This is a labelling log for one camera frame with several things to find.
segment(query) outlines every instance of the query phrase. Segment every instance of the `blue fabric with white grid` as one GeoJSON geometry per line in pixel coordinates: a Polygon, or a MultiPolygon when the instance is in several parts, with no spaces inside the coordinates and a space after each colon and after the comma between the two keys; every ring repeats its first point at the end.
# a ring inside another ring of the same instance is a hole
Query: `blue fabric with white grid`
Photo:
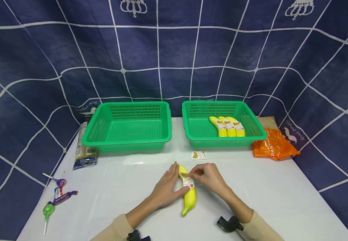
{"type": "Polygon", "coordinates": [[[348,1],[0,0],[0,239],[86,112],[162,100],[172,116],[186,100],[275,116],[348,228],[348,1]]]}

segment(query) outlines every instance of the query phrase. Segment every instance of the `green basket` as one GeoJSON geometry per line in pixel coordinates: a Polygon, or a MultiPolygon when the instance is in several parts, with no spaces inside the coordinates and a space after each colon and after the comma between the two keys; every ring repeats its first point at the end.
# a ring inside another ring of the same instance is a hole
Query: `green basket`
{"type": "Polygon", "coordinates": [[[108,102],[98,106],[82,144],[102,152],[161,149],[171,130],[167,102],[108,102]]]}
{"type": "Polygon", "coordinates": [[[184,101],[183,123],[193,147],[243,147],[267,134],[252,110],[242,101],[184,101]],[[231,116],[245,128],[246,137],[218,137],[209,116],[231,116]]]}

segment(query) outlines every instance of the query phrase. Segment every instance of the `purple lollipop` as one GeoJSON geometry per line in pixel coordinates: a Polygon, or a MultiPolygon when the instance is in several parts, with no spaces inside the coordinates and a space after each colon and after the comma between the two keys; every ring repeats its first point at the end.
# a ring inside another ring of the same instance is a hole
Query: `purple lollipop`
{"type": "Polygon", "coordinates": [[[67,184],[67,180],[65,180],[65,179],[56,179],[56,178],[51,177],[50,175],[47,175],[45,173],[43,173],[43,175],[47,178],[51,178],[52,180],[54,180],[58,187],[63,187],[65,184],[67,184]]]}

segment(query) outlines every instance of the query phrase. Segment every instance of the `white crown print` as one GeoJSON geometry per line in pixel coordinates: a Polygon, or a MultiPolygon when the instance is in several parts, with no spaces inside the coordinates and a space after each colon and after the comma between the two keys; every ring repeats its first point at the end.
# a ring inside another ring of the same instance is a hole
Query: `white crown print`
{"type": "Polygon", "coordinates": [[[297,16],[306,16],[313,12],[313,0],[295,0],[295,2],[286,9],[285,16],[293,17],[295,20],[297,16]]]}
{"type": "Polygon", "coordinates": [[[93,115],[95,113],[96,107],[92,107],[90,112],[80,112],[80,114],[87,116],[93,115]]]}
{"type": "Polygon", "coordinates": [[[125,13],[133,13],[134,18],[137,13],[147,13],[147,5],[143,0],[121,0],[120,9],[125,13]]]}
{"type": "Polygon", "coordinates": [[[289,140],[291,141],[294,141],[295,143],[297,143],[297,138],[295,136],[292,136],[290,133],[289,133],[289,129],[284,127],[284,130],[285,130],[285,134],[286,136],[288,137],[289,140]]]}

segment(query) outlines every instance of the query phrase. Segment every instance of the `white tablecloth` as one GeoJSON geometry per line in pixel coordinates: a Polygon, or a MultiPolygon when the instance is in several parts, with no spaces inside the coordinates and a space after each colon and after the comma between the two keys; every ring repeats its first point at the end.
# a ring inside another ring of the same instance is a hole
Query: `white tablecloth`
{"type": "MultiPolygon", "coordinates": [[[[249,146],[205,149],[208,160],[194,161],[182,118],[173,118],[172,124],[173,138],[162,150],[100,153],[96,166],[72,171],[75,139],[55,177],[67,180],[64,192],[79,194],[56,206],[43,236],[42,209],[53,199],[56,187],[51,182],[17,240],[90,240],[146,198],[171,162],[177,161],[188,170],[198,163],[216,163],[234,192],[286,241],[348,241],[345,226],[293,160],[253,158],[249,146]]],[[[224,233],[215,225],[220,216],[227,220],[232,216],[228,206],[201,185],[197,195],[197,205],[186,217],[181,217],[182,199],[153,213],[138,227],[141,236],[149,235],[153,241],[242,240],[237,232],[224,233]]]]}

